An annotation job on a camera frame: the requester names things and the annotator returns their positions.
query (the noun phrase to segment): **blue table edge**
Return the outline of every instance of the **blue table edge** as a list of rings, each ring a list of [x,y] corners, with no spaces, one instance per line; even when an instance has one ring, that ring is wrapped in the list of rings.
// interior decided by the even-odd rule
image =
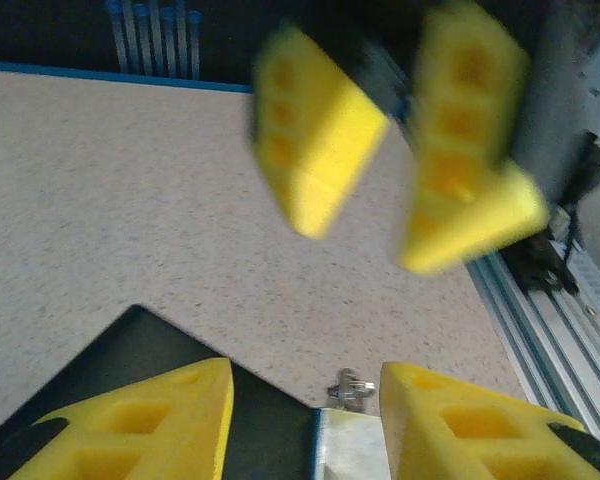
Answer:
[[[182,78],[149,77],[128,73],[98,72],[63,67],[46,67],[25,63],[0,62],[0,72],[43,75],[49,77],[79,78],[83,80],[101,80],[105,82],[135,83],[139,85],[155,85],[159,87],[193,88],[198,90],[213,90],[219,92],[251,93],[249,85],[235,83],[205,82],[201,80],[186,80]]]
[[[320,454],[318,452],[318,440],[320,439],[320,424],[322,422],[322,408],[313,409],[313,444],[311,445],[311,470],[309,480],[317,480]]]

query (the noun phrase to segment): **dark background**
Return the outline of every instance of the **dark background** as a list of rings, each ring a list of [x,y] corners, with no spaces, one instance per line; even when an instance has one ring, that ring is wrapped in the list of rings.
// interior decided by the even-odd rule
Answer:
[[[267,32],[299,3],[187,0],[187,10],[203,14],[201,80],[249,83],[251,62]],[[160,6],[175,5],[161,0]],[[0,0],[0,61],[119,72],[104,0]]]

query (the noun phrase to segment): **yellow 3d-printed part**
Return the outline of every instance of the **yellow 3d-printed part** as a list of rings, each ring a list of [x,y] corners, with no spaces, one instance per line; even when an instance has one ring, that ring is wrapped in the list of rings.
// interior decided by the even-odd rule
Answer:
[[[547,426],[573,418],[424,368],[384,364],[380,415],[393,480],[600,479]]]
[[[418,175],[399,263],[434,273],[541,230],[548,207],[505,149],[528,59],[472,3],[432,9],[417,63]]]
[[[69,425],[12,480],[220,480],[231,362],[213,358],[70,405],[42,418]]]
[[[292,25],[262,49],[254,89],[258,164],[292,228],[322,238],[389,120]]]

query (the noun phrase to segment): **metal bracket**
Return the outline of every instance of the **metal bracket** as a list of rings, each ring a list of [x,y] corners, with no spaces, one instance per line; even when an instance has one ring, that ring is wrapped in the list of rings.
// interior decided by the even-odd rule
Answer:
[[[351,368],[343,368],[338,372],[337,383],[327,388],[327,395],[335,408],[349,412],[364,413],[365,400],[373,396],[376,386],[371,382],[360,380]]]

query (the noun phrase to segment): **metal rail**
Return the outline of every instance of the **metal rail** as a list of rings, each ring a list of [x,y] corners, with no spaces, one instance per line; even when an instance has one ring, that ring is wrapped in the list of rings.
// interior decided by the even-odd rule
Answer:
[[[600,271],[591,257],[572,254],[575,297],[522,293],[499,254],[467,267],[528,400],[579,419],[600,439]]]

